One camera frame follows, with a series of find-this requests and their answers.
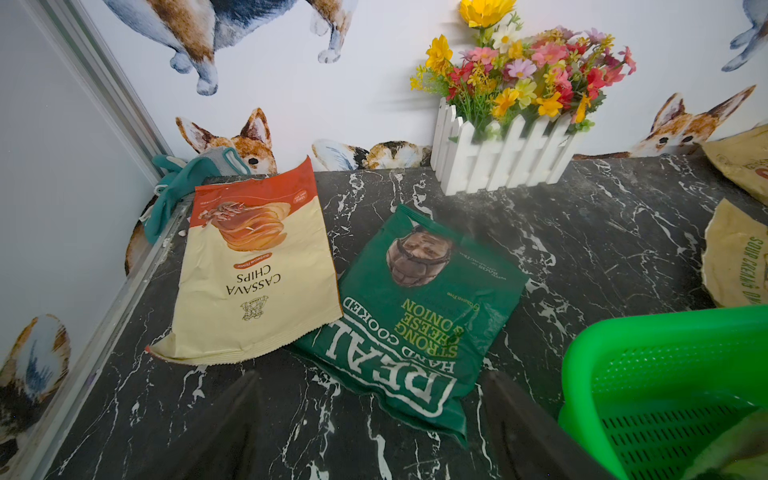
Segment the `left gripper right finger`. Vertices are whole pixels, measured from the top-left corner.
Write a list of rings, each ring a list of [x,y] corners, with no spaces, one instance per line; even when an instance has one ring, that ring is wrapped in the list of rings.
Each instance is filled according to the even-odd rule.
[[[599,480],[614,476],[508,375],[481,375],[488,436],[504,479]]]

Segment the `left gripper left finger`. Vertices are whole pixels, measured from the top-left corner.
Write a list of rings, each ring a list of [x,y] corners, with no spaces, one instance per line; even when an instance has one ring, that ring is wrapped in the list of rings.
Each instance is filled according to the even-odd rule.
[[[252,479],[259,429],[259,376],[230,385],[149,466],[151,479]]]

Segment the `dark green REAL chips bag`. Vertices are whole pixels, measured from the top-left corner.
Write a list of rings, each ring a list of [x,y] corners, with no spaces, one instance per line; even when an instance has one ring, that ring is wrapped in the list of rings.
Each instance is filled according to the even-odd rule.
[[[340,319],[291,347],[390,415],[465,446],[461,400],[527,281],[512,262],[400,205],[341,276]]]

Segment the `cassava chips bag red cream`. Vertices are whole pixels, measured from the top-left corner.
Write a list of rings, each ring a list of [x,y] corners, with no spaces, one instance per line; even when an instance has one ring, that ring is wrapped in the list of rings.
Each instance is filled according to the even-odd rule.
[[[234,364],[342,315],[310,160],[195,191],[170,332],[148,346],[185,365]]]

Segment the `green white chips bag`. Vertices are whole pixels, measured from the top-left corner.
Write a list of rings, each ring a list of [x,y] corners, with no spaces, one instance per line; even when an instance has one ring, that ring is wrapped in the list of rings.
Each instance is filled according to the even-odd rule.
[[[756,410],[722,433],[685,470],[682,479],[766,479],[767,410]]]

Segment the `tan red CHIPS bag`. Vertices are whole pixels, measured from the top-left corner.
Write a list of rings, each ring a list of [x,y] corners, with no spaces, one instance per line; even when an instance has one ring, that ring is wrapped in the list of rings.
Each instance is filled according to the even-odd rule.
[[[767,124],[701,148],[727,179],[767,205]]]

